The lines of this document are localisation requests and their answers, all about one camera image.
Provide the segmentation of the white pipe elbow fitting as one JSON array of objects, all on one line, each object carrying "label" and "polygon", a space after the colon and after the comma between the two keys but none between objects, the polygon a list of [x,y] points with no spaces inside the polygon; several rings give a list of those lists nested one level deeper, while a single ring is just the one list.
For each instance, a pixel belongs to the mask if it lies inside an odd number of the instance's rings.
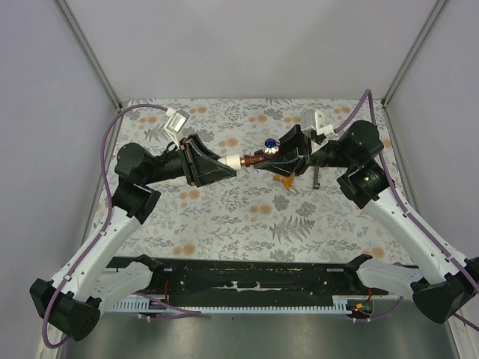
[{"label": "white pipe elbow fitting", "polygon": [[241,157],[239,154],[227,155],[218,159],[218,162],[233,168],[235,171],[242,169]]}]

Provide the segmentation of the brown faucet with chrome cap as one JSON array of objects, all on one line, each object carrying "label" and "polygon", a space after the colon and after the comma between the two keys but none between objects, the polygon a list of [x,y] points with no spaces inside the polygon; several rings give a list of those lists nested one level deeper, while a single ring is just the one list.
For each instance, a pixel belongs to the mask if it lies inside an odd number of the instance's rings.
[{"label": "brown faucet with chrome cap", "polygon": [[279,142],[274,138],[267,138],[263,149],[256,151],[253,155],[240,157],[239,163],[244,168],[254,167],[257,164],[274,159],[279,153]]}]

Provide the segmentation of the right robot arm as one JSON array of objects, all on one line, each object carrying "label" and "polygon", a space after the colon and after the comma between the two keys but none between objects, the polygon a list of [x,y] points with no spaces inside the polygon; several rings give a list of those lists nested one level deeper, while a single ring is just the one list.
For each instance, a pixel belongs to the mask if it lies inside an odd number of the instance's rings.
[{"label": "right robot arm", "polygon": [[383,148],[376,125],[364,120],[332,140],[294,126],[279,140],[266,139],[254,168],[283,177],[299,176],[309,167],[345,169],[338,178],[342,193],[400,243],[414,266],[360,255],[346,266],[344,289],[354,295],[367,288],[399,295],[442,324],[477,295],[478,259],[454,249],[406,204],[386,166],[375,160]]}]

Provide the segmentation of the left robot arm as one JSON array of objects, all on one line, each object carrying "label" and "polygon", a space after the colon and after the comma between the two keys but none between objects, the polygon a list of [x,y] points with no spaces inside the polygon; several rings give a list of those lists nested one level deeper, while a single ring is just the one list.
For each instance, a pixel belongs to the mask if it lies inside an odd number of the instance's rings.
[{"label": "left robot arm", "polygon": [[201,187],[235,177],[245,161],[239,154],[221,157],[197,135],[184,138],[173,150],[154,156],[137,143],[119,149],[115,191],[107,191],[108,212],[97,229],[50,280],[36,279],[30,295],[42,318],[42,338],[47,347],[53,326],[75,341],[86,338],[100,317],[127,296],[145,290],[158,293],[165,275],[156,260],[142,255],[124,270],[101,275],[121,245],[147,220],[160,199],[150,184],[184,179]]}]

